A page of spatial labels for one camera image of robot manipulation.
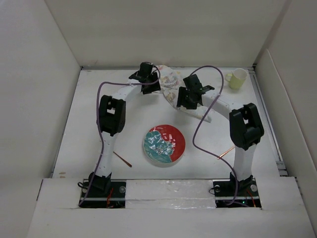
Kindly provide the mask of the floral white cloth napkin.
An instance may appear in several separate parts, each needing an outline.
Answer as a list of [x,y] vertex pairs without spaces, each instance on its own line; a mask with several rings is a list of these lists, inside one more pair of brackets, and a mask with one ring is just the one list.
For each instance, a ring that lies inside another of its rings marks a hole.
[[179,87],[185,87],[183,82],[184,77],[180,71],[174,70],[166,65],[158,65],[158,69],[160,71],[160,92],[163,93],[169,104],[175,109],[201,120],[208,109],[207,107],[198,105],[196,109],[188,110],[185,107],[178,108],[176,106]]

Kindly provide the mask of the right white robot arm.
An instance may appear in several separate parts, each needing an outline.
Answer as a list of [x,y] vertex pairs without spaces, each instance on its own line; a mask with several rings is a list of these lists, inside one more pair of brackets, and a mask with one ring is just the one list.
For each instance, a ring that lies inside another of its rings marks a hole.
[[230,192],[241,195],[247,189],[245,180],[252,176],[252,163],[257,144],[264,135],[264,127],[258,108],[253,103],[241,104],[202,86],[196,74],[183,79],[185,86],[179,87],[177,107],[195,110],[200,104],[210,107],[229,120],[230,138],[235,145],[232,175],[235,180],[229,183]]

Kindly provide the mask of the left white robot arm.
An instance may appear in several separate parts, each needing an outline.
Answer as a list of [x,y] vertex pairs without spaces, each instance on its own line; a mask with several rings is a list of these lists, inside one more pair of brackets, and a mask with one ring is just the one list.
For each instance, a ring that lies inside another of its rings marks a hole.
[[[129,76],[126,83],[102,82],[97,91],[96,122],[102,142],[100,157],[94,171],[89,176],[89,183],[98,196],[110,192],[112,173],[112,155],[114,144],[122,132],[126,121],[126,106],[138,94],[151,94],[160,90],[160,70],[150,62],[140,64],[138,71]],[[104,85],[117,85],[121,88],[112,95],[101,96]]]

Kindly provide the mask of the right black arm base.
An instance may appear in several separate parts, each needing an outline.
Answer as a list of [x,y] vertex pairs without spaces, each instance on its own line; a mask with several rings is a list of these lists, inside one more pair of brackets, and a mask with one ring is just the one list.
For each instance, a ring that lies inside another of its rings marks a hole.
[[232,174],[228,179],[213,179],[209,193],[214,195],[216,208],[261,208],[260,195],[253,176],[238,181]]

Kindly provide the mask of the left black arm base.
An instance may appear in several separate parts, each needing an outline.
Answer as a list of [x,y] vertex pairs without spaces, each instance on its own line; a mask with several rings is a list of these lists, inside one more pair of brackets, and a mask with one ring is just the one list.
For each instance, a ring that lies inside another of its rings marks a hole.
[[98,191],[96,188],[91,187],[86,199],[84,199],[84,197],[89,186],[88,179],[84,179],[82,182],[78,182],[77,185],[81,188],[79,200],[80,208],[125,208],[125,180],[112,180],[108,192],[104,194],[101,191]]

